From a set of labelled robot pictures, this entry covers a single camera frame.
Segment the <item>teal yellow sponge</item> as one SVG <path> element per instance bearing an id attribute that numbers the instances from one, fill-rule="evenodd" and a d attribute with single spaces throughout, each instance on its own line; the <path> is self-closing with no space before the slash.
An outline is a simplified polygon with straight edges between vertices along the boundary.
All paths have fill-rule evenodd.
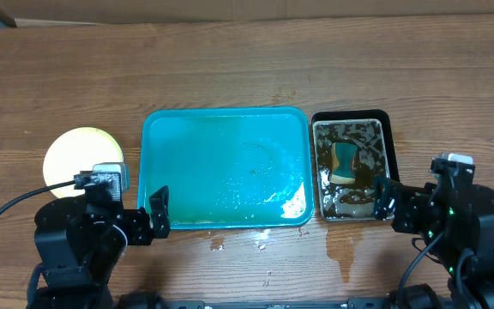
<path id="1" fill-rule="evenodd" d="M 355 181 L 353 164 L 357 152 L 357 146 L 349 142 L 335 142 L 332 145 L 332 168 L 329 179 L 331 183 L 349 185 Z"/>

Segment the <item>yellow-green rimmed plate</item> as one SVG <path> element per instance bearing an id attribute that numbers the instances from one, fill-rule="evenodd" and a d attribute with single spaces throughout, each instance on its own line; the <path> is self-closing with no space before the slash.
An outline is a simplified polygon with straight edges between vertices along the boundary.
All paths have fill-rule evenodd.
<path id="1" fill-rule="evenodd" d="M 124 154 L 117 141 L 94 127 L 69 130 L 55 140 L 45 154 L 45 184 L 68 182 L 79 172 L 92 171 L 102 163 L 124 163 Z"/>

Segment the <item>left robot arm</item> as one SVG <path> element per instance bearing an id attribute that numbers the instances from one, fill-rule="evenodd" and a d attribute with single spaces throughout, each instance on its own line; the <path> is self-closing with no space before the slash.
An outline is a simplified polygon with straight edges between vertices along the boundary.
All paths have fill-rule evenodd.
<path id="1" fill-rule="evenodd" d="M 169 189 L 161 187 L 146 209 L 126 209 L 123 193 L 90 185 L 78 197 L 57 199 L 36 214 L 34 242 L 41 263 L 27 290 L 30 308 L 166 308 L 156 292 L 114 300 L 111 273 L 130 246 L 150 245 L 170 233 Z"/>

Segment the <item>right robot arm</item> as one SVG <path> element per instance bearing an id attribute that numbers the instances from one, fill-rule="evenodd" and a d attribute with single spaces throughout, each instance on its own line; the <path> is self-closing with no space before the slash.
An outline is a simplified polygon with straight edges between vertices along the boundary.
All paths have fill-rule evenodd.
<path id="1" fill-rule="evenodd" d="M 422 239 L 419 251 L 395 293 L 398 308 L 494 308 L 494 190 L 467 180 L 442 179 L 422 188 L 375 179 L 377 219 L 393 217 L 397 233 Z M 425 285 L 408 287 L 410 272 L 427 255 L 449 273 L 451 301 Z"/>

